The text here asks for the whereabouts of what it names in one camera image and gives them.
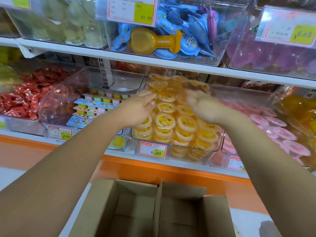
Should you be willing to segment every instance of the yellow-green price sticker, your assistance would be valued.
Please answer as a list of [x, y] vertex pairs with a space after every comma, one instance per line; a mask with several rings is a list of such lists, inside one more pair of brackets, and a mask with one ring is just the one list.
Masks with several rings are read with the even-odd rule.
[[134, 22], [152, 24], [154, 19], [154, 5], [135, 3]]
[[153, 155], [156, 156], [156, 157], [162, 157], [163, 158], [165, 156], [165, 151], [164, 150], [154, 149]]
[[0, 122], [0, 129], [3, 129], [3, 130], [6, 130], [6, 129], [7, 129], [7, 127], [6, 127], [4, 121], [1, 121], [1, 122]]
[[70, 138], [72, 138], [72, 134], [71, 133], [65, 133], [65, 132], [61, 132], [61, 139], [64, 141], [69, 140]]
[[30, 9], [30, 0], [13, 0], [16, 7]]
[[291, 42], [311, 45], [316, 36], [316, 26], [296, 25], [292, 33]]

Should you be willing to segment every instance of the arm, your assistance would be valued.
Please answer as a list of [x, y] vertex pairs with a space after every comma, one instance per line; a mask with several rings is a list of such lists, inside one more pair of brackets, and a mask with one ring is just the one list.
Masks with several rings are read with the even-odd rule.
[[58, 236], [111, 140], [142, 123], [155, 96], [141, 92], [98, 116], [2, 190], [0, 235]]
[[187, 93], [195, 114], [229, 135], [281, 235], [315, 236], [316, 178], [245, 115], [201, 91]]

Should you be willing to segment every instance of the white shelf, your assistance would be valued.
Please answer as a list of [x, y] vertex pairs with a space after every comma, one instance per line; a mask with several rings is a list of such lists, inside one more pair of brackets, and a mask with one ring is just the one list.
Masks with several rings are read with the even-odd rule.
[[74, 55], [84, 55], [96, 58], [110, 59], [116, 61], [124, 61], [138, 63], [144, 65], [180, 69], [186, 71], [195, 71], [213, 75], [222, 75], [242, 79], [251, 79], [257, 81], [265, 81], [269, 83], [278, 83], [305, 88], [316, 88], [316, 80], [300, 79], [286, 76], [269, 75], [250, 71], [233, 70], [227, 68], [211, 67], [206, 65], [179, 62], [173, 60], [165, 60], [147, 56], [139, 56], [132, 54], [124, 54], [105, 50], [95, 50], [85, 47], [63, 45], [57, 43], [49, 43], [42, 41], [34, 41], [27, 39], [11, 39], [0, 38], [0, 45], [18, 46], [26, 58], [32, 58], [45, 51], [57, 51]]
[[[61, 145], [63, 143], [63, 141], [58, 141], [58, 140], [50, 139], [47, 137], [24, 134], [24, 133], [14, 132], [14, 131], [0, 130], [0, 135], [6, 135], [6, 136], [27, 139], [27, 140], [32, 140], [32, 141], [38, 141], [38, 142], [43, 142], [43, 143], [49, 143], [49, 144], [55, 144], [55, 145]], [[187, 168], [187, 169], [206, 171], [206, 172], [212, 172], [212, 173], [223, 174], [223, 175], [231, 175], [231, 176], [249, 179], [248, 174], [246, 172], [243, 172], [243, 171], [234, 171], [234, 170], [210, 167], [208, 165], [203, 166], [203, 165], [187, 163], [187, 162], [183, 162], [183, 161], [176, 161], [176, 160], [171, 160], [171, 159], [163, 159], [163, 158], [155, 158], [155, 157], [144, 156], [144, 155], [136, 155], [136, 154], [134, 154], [133, 140], [129, 141], [128, 146], [124, 152], [115, 151], [115, 150], [106, 150], [104, 154], [105, 155], [112, 155], [112, 156], [116, 156], [116, 157], [121, 157], [121, 158], [126, 158], [126, 159], [135, 159], [135, 160], [140, 160], [140, 161], [146, 161], [149, 163], [156, 163], [156, 164], [162, 164], [162, 165], [168, 165], [168, 166], [174, 166], [174, 167], [182, 167], [182, 168]]]

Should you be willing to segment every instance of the open cardboard box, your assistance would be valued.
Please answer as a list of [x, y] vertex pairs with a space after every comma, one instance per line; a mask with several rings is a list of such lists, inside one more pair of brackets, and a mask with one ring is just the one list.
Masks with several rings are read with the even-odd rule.
[[162, 182], [95, 181], [69, 237], [235, 237], [225, 196]]

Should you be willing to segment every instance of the hand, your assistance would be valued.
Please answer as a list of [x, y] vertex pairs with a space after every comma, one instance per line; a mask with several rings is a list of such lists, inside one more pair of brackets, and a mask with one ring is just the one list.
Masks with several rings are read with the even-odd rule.
[[234, 115], [239, 113], [230, 107], [225, 106], [210, 94], [200, 90], [185, 90], [186, 101], [197, 117], [206, 123], [223, 125]]
[[143, 123], [155, 107], [153, 99], [156, 94], [151, 91], [141, 91], [126, 99], [108, 114], [113, 115], [122, 128], [134, 127]]

